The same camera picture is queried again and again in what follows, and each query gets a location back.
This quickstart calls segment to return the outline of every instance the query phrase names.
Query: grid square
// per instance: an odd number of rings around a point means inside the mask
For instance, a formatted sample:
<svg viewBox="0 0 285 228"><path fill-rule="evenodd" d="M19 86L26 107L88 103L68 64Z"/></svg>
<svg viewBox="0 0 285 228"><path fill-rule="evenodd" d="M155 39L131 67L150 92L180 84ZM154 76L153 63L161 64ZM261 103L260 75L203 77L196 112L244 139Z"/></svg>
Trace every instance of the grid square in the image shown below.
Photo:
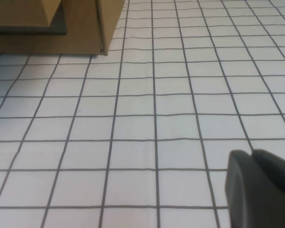
<svg viewBox="0 0 285 228"><path fill-rule="evenodd" d="M104 169L109 142L68 142L62 169Z"/></svg>
<svg viewBox="0 0 285 228"><path fill-rule="evenodd" d="M56 169L64 142L24 142L13 169Z"/></svg>
<svg viewBox="0 0 285 228"><path fill-rule="evenodd" d="M11 172L0 206L46 206L56 172Z"/></svg>
<svg viewBox="0 0 285 228"><path fill-rule="evenodd" d="M77 101L77 97L45 97L36 116L73 116Z"/></svg>
<svg viewBox="0 0 285 228"><path fill-rule="evenodd" d="M111 137L112 117L76 117L70 139L108 140Z"/></svg>
<svg viewBox="0 0 285 228"><path fill-rule="evenodd" d="M228 77L228 83L233 93L268 93L260 77Z"/></svg>
<svg viewBox="0 0 285 228"><path fill-rule="evenodd" d="M16 81L8 96L42 96L48 79Z"/></svg>
<svg viewBox="0 0 285 228"><path fill-rule="evenodd" d="M185 63L157 63L154 65L155 77L187 77Z"/></svg>
<svg viewBox="0 0 285 228"><path fill-rule="evenodd" d="M249 138L285 138L285 123L280 116L242 116Z"/></svg>
<svg viewBox="0 0 285 228"><path fill-rule="evenodd" d="M110 171L106 205L156 205L153 171Z"/></svg>
<svg viewBox="0 0 285 228"><path fill-rule="evenodd" d="M190 76L223 76L218 62L188 63Z"/></svg>
<svg viewBox="0 0 285 228"><path fill-rule="evenodd" d="M229 93L226 81L221 77L193 77L191 83L195 94Z"/></svg>
<svg viewBox="0 0 285 228"><path fill-rule="evenodd" d="M0 141L21 140L30 119L0 119Z"/></svg>
<svg viewBox="0 0 285 228"><path fill-rule="evenodd" d="M205 162L200 141L177 140L158 142L159 168L204 169Z"/></svg>
<svg viewBox="0 0 285 228"><path fill-rule="evenodd" d="M187 78L157 78L156 94L190 94Z"/></svg>
<svg viewBox="0 0 285 228"><path fill-rule="evenodd" d="M77 116L113 115L115 97L82 97L80 99Z"/></svg>
<svg viewBox="0 0 285 228"><path fill-rule="evenodd" d="M30 65L25 66L19 79L50 78L55 65Z"/></svg>
<svg viewBox="0 0 285 228"><path fill-rule="evenodd" d="M210 172L211 184L213 187L214 198L216 205L227 206L227 199L225 194L225 182L227 172Z"/></svg>
<svg viewBox="0 0 285 228"><path fill-rule="evenodd" d="M27 140L65 140L72 118L43 118L34 119Z"/></svg>
<svg viewBox="0 0 285 228"><path fill-rule="evenodd" d="M156 96L157 115L195 113L191 95Z"/></svg>
<svg viewBox="0 0 285 228"><path fill-rule="evenodd" d="M88 79L82 92L83 96L115 96L118 80Z"/></svg>
<svg viewBox="0 0 285 228"><path fill-rule="evenodd" d="M212 206L204 171L160 171L160 202L171 206Z"/></svg>
<svg viewBox="0 0 285 228"><path fill-rule="evenodd" d="M158 139L199 138L194 115L158 116Z"/></svg>
<svg viewBox="0 0 285 228"><path fill-rule="evenodd" d="M153 106L153 96L121 96L116 115L153 115Z"/></svg>
<svg viewBox="0 0 285 228"><path fill-rule="evenodd" d="M161 209L161 225L165 228L217 227L211 209Z"/></svg>
<svg viewBox="0 0 285 228"><path fill-rule="evenodd" d="M154 117L117 117L114 127L114 139L154 139Z"/></svg>
<svg viewBox="0 0 285 228"><path fill-rule="evenodd" d="M232 150L244 150L251 153L246 140L206 140L204 146L209 169L227 169L229 153Z"/></svg>
<svg viewBox="0 0 285 228"><path fill-rule="evenodd" d="M243 128L237 116L201 115L200 130L206 139L243 139Z"/></svg>
<svg viewBox="0 0 285 228"><path fill-rule="evenodd" d="M103 228L157 227L156 209L105 208Z"/></svg>
<svg viewBox="0 0 285 228"><path fill-rule="evenodd" d="M252 61L222 62L226 76L258 76L259 73Z"/></svg>
<svg viewBox="0 0 285 228"><path fill-rule="evenodd" d="M0 169L8 169L15 153L18 151L19 142L0 142Z"/></svg>
<svg viewBox="0 0 285 228"><path fill-rule="evenodd" d="M113 142L111 169L154 169L154 142Z"/></svg>
<svg viewBox="0 0 285 228"><path fill-rule="evenodd" d="M16 79L23 66L0 66L0 80Z"/></svg>
<svg viewBox="0 0 285 228"><path fill-rule="evenodd" d="M0 117L32 117L40 98L8 97L0 109Z"/></svg>
<svg viewBox="0 0 285 228"><path fill-rule="evenodd" d="M186 57L189 62L218 60L214 48L186 49Z"/></svg>
<svg viewBox="0 0 285 228"><path fill-rule="evenodd" d="M235 94L240 114L278 114L279 111L269 94Z"/></svg>
<svg viewBox="0 0 285 228"><path fill-rule="evenodd" d="M230 95L195 95L196 108L203 114L236 114Z"/></svg>
<svg viewBox="0 0 285 228"><path fill-rule="evenodd" d="M46 96L78 96L83 79L51 79Z"/></svg>
<svg viewBox="0 0 285 228"><path fill-rule="evenodd" d="M97 227L100 209L49 209L45 228Z"/></svg>
<svg viewBox="0 0 285 228"><path fill-rule="evenodd" d="M101 205L105 171L61 171L51 206Z"/></svg>

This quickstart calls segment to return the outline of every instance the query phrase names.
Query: grid floor mat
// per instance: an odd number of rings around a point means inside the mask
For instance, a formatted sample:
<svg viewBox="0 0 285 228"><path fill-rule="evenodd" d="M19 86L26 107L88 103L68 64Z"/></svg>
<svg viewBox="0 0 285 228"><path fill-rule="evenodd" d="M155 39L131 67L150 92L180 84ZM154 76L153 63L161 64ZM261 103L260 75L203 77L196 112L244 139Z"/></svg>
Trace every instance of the grid floor mat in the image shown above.
<svg viewBox="0 0 285 228"><path fill-rule="evenodd" d="M229 228L228 153L285 158L285 0L129 0L110 49L0 55L0 228Z"/></svg>

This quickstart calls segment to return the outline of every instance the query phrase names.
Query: black plastic object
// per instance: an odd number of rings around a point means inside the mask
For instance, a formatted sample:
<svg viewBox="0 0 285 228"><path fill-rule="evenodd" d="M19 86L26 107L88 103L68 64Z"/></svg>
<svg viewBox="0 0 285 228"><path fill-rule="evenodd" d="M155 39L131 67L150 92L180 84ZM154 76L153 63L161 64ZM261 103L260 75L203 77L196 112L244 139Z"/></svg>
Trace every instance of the black plastic object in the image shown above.
<svg viewBox="0 0 285 228"><path fill-rule="evenodd" d="M285 160L232 151L226 180L232 228L285 228Z"/></svg>

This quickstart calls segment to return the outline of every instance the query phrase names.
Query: white floor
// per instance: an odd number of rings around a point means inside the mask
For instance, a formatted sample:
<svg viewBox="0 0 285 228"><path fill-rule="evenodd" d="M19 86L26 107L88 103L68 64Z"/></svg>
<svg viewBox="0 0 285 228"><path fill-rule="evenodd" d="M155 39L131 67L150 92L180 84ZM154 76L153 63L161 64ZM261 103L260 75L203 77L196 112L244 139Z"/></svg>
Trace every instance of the white floor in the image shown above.
<svg viewBox="0 0 285 228"><path fill-rule="evenodd" d="M285 158L285 0L129 2L107 57L0 55L0 228L229 228L228 153Z"/></svg>

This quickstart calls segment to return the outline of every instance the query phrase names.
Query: black grid line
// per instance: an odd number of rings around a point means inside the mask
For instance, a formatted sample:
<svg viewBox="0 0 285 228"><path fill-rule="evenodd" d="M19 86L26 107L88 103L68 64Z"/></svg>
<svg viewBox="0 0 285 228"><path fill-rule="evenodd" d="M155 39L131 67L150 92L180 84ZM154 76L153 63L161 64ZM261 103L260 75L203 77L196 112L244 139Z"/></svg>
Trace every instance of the black grid line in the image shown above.
<svg viewBox="0 0 285 228"><path fill-rule="evenodd" d="M128 18L128 13L129 13L129 7L130 7L129 3L130 3L130 0L128 0L128 7L127 7L126 18ZM121 53L120 66L119 66L118 84L117 84L117 91L116 91L116 98L115 98L115 105L114 105L114 116L113 116L113 121L112 121L110 146L109 146L109 153L108 153L108 160L107 160L107 169L108 170L105 172L104 192L103 192L103 197L102 197L100 216L99 216L99 224L98 224L99 228L102 227L102 223L103 223L103 220L104 220L105 197L106 197L106 192L107 192L106 189L107 189L108 178L109 178L109 168L110 168L110 160L111 160L111 154L112 154L112 145L113 145L114 128L115 128L115 121L116 121L116 112L117 112L117 105L118 105L120 78L121 78L122 67L123 67L124 44L125 44L125 37L126 37L126 30L127 30L126 27L127 27L127 19L125 21L125 29L124 29L124 33L123 33L123 50L122 50L122 53Z"/></svg>
<svg viewBox="0 0 285 228"><path fill-rule="evenodd" d="M210 190L210 194L211 194L212 205L213 205L214 207L216 207L216 202L215 202L215 197L214 197L214 190L213 190L213 187L212 187L211 178L210 178L210 172L209 172L208 163L207 163L206 150L205 150L205 146L204 146L204 142L203 142L203 137L202 137L201 129L200 129L200 122L199 122L198 110L197 110L197 107L196 107L195 98L194 98L194 94L193 94L193 88L192 88L192 84L191 84L191 78L189 77L189 76L190 76L190 73L189 73L189 68L188 68L188 63L187 63L186 51L185 51L185 49L184 49L184 48L185 48L185 45L184 45L184 41L183 41L183 38L182 38L181 24L180 24L180 19L179 19L179 16L178 16L178 10L177 10L177 6L176 6L176 0L174 0L174 6L175 6L175 11L176 11L176 17L177 17L178 25L179 25L181 44L182 44L182 47L183 47L183 54L184 54L184 59L185 59L185 65L186 65L187 75L188 75L188 83L189 83L189 86L190 86L190 91L191 91L191 96L192 96L192 102L193 102L193 106L194 106L194 111L195 111L195 113L196 113L195 118L196 118L197 128L198 128L198 132L199 132L199 139L200 139L200 144L201 144L201 147L202 147L203 158L204 158L204 162L205 162L205 168L206 168L207 180L208 180L208 184L209 184L209 190ZM215 220L216 220L217 227L220 228L219 215L218 215L218 211L217 211L216 209L214 209L214 214L215 214Z"/></svg>
<svg viewBox="0 0 285 228"><path fill-rule="evenodd" d="M4 178L4 181L3 181L2 185L1 185L1 188L0 188L0 196L1 196L1 194L2 194L2 192L3 192L3 189L4 189L4 187L5 187L5 184L6 184L7 180L8 180L8 177L9 177L9 174L10 174L10 170L11 170L11 168L12 168L12 166L13 166L13 164L14 164L14 162L15 162L17 156L18 156L18 154L19 154L20 151L21 151L21 147L22 147L22 145L23 145L23 142L24 142L24 140L25 140L25 138L26 138L26 136L27 136L27 134L28 134L28 132L29 132L30 127L31 127L32 124L33 124L33 121L34 121L34 119L35 119L34 117L36 117L37 112L38 112L38 110L39 110L39 108L40 108L40 106L41 106L43 97L44 97L44 95L46 94L46 91L47 91L47 88L48 88L48 84L49 84L49 82L50 82L52 76L54 75L54 73L55 73L55 71L56 71L56 68L57 68L58 63L59 63L59 61L60 61L60 58L61 58L61 55L59 56L59 59L58 59L57 64L56 64L56 66L55 66L55 68L54 68L54 70L53 70L53 72L52 72L52 74L51 74L50 79L47 81L46 87L45 87L44 92L43 92L43 94L42 94L42 97L41 97L41 99L40 99L40 101L39 101L39 104L38 104L38 106L37 106L37 108L36 108L36 110L35 110L35 112L34 112L34 115L33 115L32 119L31 119L31 121L30 121L30 123L29 123L29 125L28 125L28 127L27 127L27 129L26 129L26 131L25 131L25 133L24 133L24 135L23 135L23 137L22 137L22 140L20 141L20 145L19 145L19 147L18 147L18 150L17 150L17 152L15 153L15 155L13 156L13 159L12 159L10 165L9 165L9 170L8 170L7 173L6 173L6 176L5 176L5 178Z"/></svg>

